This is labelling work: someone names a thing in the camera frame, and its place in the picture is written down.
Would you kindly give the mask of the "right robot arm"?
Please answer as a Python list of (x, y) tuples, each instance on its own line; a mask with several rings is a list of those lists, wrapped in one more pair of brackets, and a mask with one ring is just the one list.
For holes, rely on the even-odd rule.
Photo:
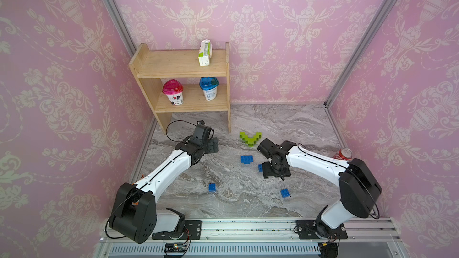
[(258, 151), (268, 160), (262, 164), (265, 179), (291, 176), (291, 168), (313, 173), (339, 187), (340, 198), (317, 215), (311, 229), (322, 239), (341, 238), (339, 231), (353, 218), (380, 218), (377, 201), (380, 184), (366, 163), (358, 158), (339, 160), (320, 155), (300, 143), (284, 141), (275, 144), (264, 139)]

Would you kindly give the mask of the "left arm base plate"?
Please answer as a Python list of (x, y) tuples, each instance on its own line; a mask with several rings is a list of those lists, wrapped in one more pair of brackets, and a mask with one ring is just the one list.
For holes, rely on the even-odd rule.
[(201, 220), (184, 220), (179, 222), (172, 232), (159, 232), (152, 234), (153, 240), (199, 240), (201, 237)]

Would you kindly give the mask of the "green small lego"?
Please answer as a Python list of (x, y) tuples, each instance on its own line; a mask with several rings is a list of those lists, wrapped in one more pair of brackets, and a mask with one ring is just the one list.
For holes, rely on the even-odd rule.
[(253, 139), (254, 139), (254, 140), (259, 140), (261, 137), (262, 137), (262, 133), (261, 133), (261, 132), (257, 132), (257, 133), (253, 136)]

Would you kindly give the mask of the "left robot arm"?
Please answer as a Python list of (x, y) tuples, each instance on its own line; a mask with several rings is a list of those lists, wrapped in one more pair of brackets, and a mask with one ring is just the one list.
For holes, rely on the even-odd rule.
[(118, 188), (105, 225), (108, 238), (129, 238), (142, 244), (154, 234), (181, 238), (186, 233), (185, 215), (171, 208), (157, 210), (157, 202), (183, 172), (200, 162), (204, 155), (218, 152), (213, 128), (204, 121), (197, 121), (194, 127), (193, 134), (179, 140), (172, 153), (153, 172)]

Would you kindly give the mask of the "green lego pair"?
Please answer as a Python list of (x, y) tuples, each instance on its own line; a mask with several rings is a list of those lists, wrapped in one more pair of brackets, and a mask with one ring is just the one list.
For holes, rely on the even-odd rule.
[(242, 142), (244, 144), (246, 144), (247, 146), (252, 146), (252, 143), (250, 142), (247, 134), (245, 132), (240, 132), (240, 136), (239, 136), (242, 140)]

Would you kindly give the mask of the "green long lego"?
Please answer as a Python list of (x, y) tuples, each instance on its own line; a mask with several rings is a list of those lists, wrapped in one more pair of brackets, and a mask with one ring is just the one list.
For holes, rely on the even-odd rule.
[(256, 143), (257, 143), (258, 139), (256, 138), (247, 138), (246, 140), (246, 144), (249, 146), (249, 147), (252, 147), (254, 146)]

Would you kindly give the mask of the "blue large lego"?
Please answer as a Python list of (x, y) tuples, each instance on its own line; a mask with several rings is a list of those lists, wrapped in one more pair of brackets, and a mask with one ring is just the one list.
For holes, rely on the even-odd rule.
[(249, 165), (254, 162), (254, 159), (252, 155), (242, 155), (240, 157), (240, 161), (244, 165)]

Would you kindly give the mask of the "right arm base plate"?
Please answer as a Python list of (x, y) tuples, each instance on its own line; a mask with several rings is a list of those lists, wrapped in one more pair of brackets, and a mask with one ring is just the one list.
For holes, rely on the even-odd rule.
[(343, 224), (336, 229), (332, 229), (326, 224), (315, 220), (296, 220), (293, 232), (299, 236), (300, 240), (338, 241), (348, 239)]

